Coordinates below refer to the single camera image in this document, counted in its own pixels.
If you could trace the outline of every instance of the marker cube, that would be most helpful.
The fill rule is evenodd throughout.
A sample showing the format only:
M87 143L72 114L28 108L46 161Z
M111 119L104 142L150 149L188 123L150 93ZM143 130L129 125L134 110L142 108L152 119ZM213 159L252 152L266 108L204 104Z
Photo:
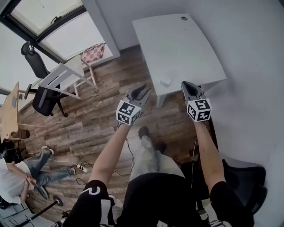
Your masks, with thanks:
M192 100L187 102L187 114L195 121L210 119L212 106L209 98Z
M120 100L116 109L116 119L124 124L132 125L140 117L141 108Z

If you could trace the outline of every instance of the white t-shirt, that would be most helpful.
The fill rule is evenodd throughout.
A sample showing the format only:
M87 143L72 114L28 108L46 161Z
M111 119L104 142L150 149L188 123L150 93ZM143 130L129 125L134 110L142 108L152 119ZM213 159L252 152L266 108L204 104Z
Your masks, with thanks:
M24 162L16 164L19 169L27 174L31 174L28 166ZM20 204L19 195L24 188L25 179L16 173L8 170L5 159L0 159L0 196L8 203Z

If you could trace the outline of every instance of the power strip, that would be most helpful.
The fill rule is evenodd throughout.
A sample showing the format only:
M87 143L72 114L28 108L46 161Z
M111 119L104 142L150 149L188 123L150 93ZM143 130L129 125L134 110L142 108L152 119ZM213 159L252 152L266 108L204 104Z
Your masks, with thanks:
M77 165L77 168L82 170L83 172L88 172L88 170L85 167L81 166L81 165Z

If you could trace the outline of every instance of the forearm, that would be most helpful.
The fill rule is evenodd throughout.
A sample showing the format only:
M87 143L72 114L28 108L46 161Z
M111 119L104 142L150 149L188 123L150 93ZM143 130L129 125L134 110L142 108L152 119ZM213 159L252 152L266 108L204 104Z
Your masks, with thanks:
M94 163L89 182L91 180L100 180L105 185L108 185L129 130L130 126L125 124L122 124L117 129Z
M22 203L26 201L27 195L28 195L28 184L25 183L25 186L24 186L22 193L20 195L20 200L21 200Z
M194 123L198 138L199 154L205 182L209 193L212 187L225 181L223 164L219 152L203 122Z
M24 179L27 178L27 174L23 170L21 170L20 168L15 166L14 164L6 163L6 165L7 165L7 168L8 168L9 171L14 172L15 174L21 176Z

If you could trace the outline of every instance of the white chair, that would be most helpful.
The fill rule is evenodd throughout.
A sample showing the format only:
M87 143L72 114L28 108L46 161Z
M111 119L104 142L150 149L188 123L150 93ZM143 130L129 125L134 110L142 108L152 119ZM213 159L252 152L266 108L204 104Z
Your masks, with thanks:
M60 63L53 71L51 71L51 73L46 78L40 81L39 86L58 91L60 93L66 94L76 99L81 99L79 97L77 88L78 86L82 85L84 82L90 84L92 87L94 87L97 90L98 86L95 83L95 78L94 78L91 67L90 67L91 76L89 78L85 78L83 67L82 67L82 62L84 61L80 58L79 55L74 58L77 58L77 62L80 63L79 67L82 68L82 73L78 73L75 70L72 70L70 67L67 66L67 63L65 65ZM74 86L75 94L72 94L66 91L67 88L72 85Z

